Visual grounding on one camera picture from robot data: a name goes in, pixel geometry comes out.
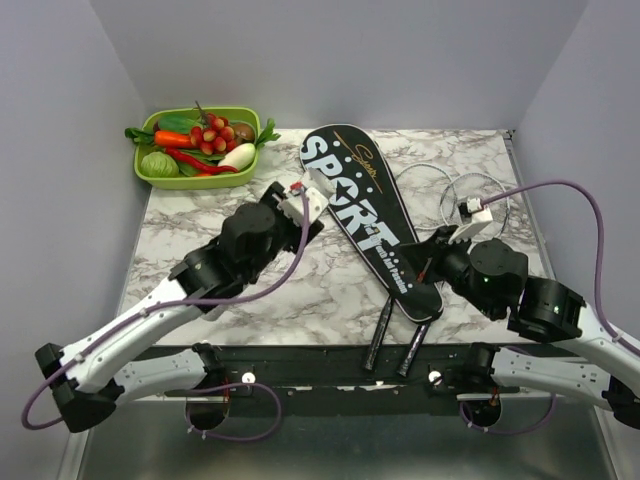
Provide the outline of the white shuttlecock tube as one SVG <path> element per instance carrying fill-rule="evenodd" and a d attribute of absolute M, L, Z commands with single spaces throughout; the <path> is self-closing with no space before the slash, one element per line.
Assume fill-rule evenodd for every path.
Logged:
<path fill-rule="evenodd" d="M 331 180 L 324 175 L 320 170 L 315 168 L 309 168 L 307 173 L 311 179 L 313 186 L 327 199 L 330 199 L 335 194 L 335 187 L 331 183 Z"/>

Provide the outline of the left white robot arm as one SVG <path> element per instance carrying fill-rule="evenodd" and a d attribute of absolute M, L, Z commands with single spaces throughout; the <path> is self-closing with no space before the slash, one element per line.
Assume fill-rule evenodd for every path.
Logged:
<path fill-rule="evenodd" d="M 66 345 L 35 354 L 59 422 L 89 430 L 122 404 L 153 394 L 225 395 L 233 389 L 215 349 L 205 343 L 169 356 L 141 359 L 158 340 L 204 314 L 262 299 L 295 272 L 323 228 L 327 197 L 308 181 L 270 185 L 257 202 L 227 217 L 220 234 L 189 252 L 143 300 L 116 319 Z"/>

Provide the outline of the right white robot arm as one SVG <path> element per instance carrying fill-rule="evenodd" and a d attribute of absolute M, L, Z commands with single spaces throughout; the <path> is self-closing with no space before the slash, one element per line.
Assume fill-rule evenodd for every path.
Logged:
<path fill-rule="evenodd" d="M 556 280 L 530 275 L 526 254 L 497 238 L 455 241 L 454 231 L 441 227 L 425 241 L 395 247 L 402 269 L 419 277 L 405 293 L 410 303 L 426 305 L 426 285 L 445 282 L 488 319 L 505 320 L 519 337 L 582 360 L 535 357 L 476 342 L 463 363 L 445 374 L 445 385 L 460 393 L 525 387 L 561 394 L 638 428 L 639 360 L 623 349 L 620 335 L 606 331 L 581 295 Z"/>

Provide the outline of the black racket cover bag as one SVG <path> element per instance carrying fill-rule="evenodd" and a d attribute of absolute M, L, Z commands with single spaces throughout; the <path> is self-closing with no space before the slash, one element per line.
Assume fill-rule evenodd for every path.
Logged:
<path fill-rule="evenodd" d="M 398 255 L 418 241 L 392 171 L 377 143 L 361 128 L 331 124 L 311 131 L 299 153 L 302 167 L 321 172 L 335 188 L 329 212 L 368 269 L 415 323 L 443 313 L 437 287 Z"/>

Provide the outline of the white toy radish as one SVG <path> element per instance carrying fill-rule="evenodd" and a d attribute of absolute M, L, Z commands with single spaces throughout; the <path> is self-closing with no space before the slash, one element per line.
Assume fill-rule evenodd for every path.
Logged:
<path fill-rule="evenodd" d="M 238 171 L 244 170 L 254 160 L 257 149 L 252 143 L 243 143 L 236 146 L 233 150 L 225 155 L 225 157 L 219 161 L 219 167 L 232 167 Z"/>

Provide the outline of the green leafy toy vegetable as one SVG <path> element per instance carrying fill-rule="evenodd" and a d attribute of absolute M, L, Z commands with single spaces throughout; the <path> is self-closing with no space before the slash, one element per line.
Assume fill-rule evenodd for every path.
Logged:
<path fill-rule="evenodd" d="M 281 134 L 275 131 L 275 127 L 275 120 L 268 118 L 265 127 L 255 139 L 254 146 L 257 150 L 260 150 L 269 142 L 275 142 L 280 139 Z"/>

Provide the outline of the red toy cherry bunch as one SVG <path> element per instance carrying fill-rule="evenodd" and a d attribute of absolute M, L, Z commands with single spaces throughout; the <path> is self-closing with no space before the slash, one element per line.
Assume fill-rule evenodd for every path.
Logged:
<path fill-rule="evenodd" d="M 224 116 L 208 114 L 208 125 L 194 126 L 190 131 L 191 144 L 205 155 L 222 155 L 237 147 L 236 134 Z"/>

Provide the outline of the red toy chili pepper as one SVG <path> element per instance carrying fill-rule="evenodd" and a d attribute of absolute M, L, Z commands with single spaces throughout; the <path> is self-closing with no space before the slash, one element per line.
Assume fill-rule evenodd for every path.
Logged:
<path fill-rule="evenodd" d="M 238 173 L 238 170 L 235 167 L 209 165 L 175 148 L 166 148 L 165 153 L 168 154 L 176 162 L 189 165 L 200 171 L 202 174 L 218 175 L 225 173 Z"/>

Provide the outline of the green plastic basket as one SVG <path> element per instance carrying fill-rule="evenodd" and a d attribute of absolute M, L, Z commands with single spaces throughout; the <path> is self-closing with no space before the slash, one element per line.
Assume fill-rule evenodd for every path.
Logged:
<path fill-rule="evenodd" d="M 238 122 L 244 122 L 252 126 L 255 131 L 255 139 L 264 128 L 260 125 L 260 119 L 258 114 L 248 107 L 238 106 L 214 106 L 214 107 L 202 107 L 195 105 L 188 108 L 177 108 L 169 110 L 161 110 L 152 114 L 144 124 L 139 128 L 127 128 L 125 130 L 125 137 L 130 139 L 134 146 L 134 160 L 133 169 L 139 179 L 149 183 L 150 185 L 165 190 L 205 190 L 205 189 L 226 189 L 233 188 L 247 184 L 253 179 L 255 170 L 259 163 L 260 150 L 257 150 L 253 162 L 244 170 L 238 171 L 238 173 L 225 173 L 218 175 L 202 174 L 197 169 L 178 163 L 180 174 L 175 178 L 149 178 L 143 176 L 139 172 L 139 164 L 142 158 L 148 153 L 160 151 L 165 153 L 164 147 L 159 147 L 154 144 L 153 135 L 157 130 L 157 120 L 168 114 L 180 114 L 189 118 L 194 118 L 200 121 L 201 126 L 208 125 L 208 114 L 214 114 L 215 116 L 224 116 L 229 120 L 229 124 Z M 199 149 L 178 149 L 184 153 L 187 153 L 196 159 L 209 164 L 218 165 L 225 155 L 205 155 Z"/>

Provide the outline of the green toy cabbage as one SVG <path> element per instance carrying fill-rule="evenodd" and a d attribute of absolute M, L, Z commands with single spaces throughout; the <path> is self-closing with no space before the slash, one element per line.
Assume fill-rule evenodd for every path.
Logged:
<path fill-rule="evenodd" d="M 155 151 L 142 158 L 139 172 L 149 178 L 175 178 L 179 176 L 180 169 L 170 155 Z"/>

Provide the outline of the orange toy carrot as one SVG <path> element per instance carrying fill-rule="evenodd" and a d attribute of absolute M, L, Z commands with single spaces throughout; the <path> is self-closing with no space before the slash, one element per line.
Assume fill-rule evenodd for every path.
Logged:
<path fill-rule="evenodd" d="M 153 135 L 154 144 L 164 148 L 193 149 L 195 145 L 188 134 L 158 130 Z"/>

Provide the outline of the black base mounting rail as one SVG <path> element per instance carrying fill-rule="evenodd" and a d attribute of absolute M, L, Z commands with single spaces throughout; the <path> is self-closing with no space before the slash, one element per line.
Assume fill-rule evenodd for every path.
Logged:
<path fill-rule="evenodd" d="M 199 422 L 214 409 L 202 397 L 220 393 L 222 411 L 262 417 L 276 406 L 289 416 L 371 416 L 471 414 L 490 427 L 502 414 L 511 388 L 489 377 L 488 344 L 433 345 L 418 349 L 408 371 L 401 370 L 407 346 L 385 345 L 373 370 L 364 369 L 366 346 L 224 346 L 196 344 L 205 376 L 186 393 L 188 410 Z"/>

